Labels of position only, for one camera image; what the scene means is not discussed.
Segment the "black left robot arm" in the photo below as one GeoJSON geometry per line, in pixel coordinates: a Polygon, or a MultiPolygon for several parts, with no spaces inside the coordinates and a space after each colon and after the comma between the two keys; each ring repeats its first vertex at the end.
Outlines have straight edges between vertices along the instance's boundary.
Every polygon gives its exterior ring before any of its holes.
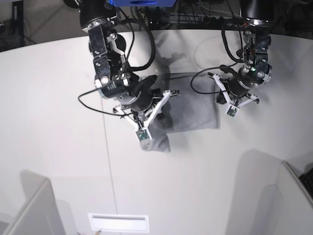
{"type": "Polygon", "coordinates": [[[275,21],[274,2],[272,0],[240,1],[240,17],[224,21],[221,35],[227,55],[243,66],[235,71],[232,67],[220,66],[230,78],[222,79],[223,88],[217,96],[219,104],[230,102],[239,107],[249,102],[259,103],[259,98],[250,91],[271,79],[272,67],[268,63],[268,49],[271,44],[270,25],[275,21]],[[237,26],[244,45],[234,57],[230,52],[226,29],[237,26]]]}

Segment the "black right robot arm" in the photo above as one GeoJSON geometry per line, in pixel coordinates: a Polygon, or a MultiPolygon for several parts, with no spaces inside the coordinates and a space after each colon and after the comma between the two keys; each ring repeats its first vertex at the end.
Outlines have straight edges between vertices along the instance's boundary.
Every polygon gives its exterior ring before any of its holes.
{"type": "Polygon", "coordinates": [[[99,92],[106,99],[123,99],[122,105],[130,110],[136,121],[144,121],[156,112],[156,117],[162,116],[161,101],[165,96],[160,89],[152,89],[157,81],[156,75],[140,79],[137,71],[150,67],[156,57],[156,44],[149,27],[134,18],[121,19],[123,11],[107,0],[78,0],[80,10],[81,29],[88,33],[89,50],[93,55],[95,69],[95,88],[78,96],[82,97],[93,92],[99,92]],[[119,24],[138,24],[146,31],[151,54],[148,62],[139,67],[132,67],[129,63],[129,53],[126,52],[126,41],[115,29],[119,24]]]}

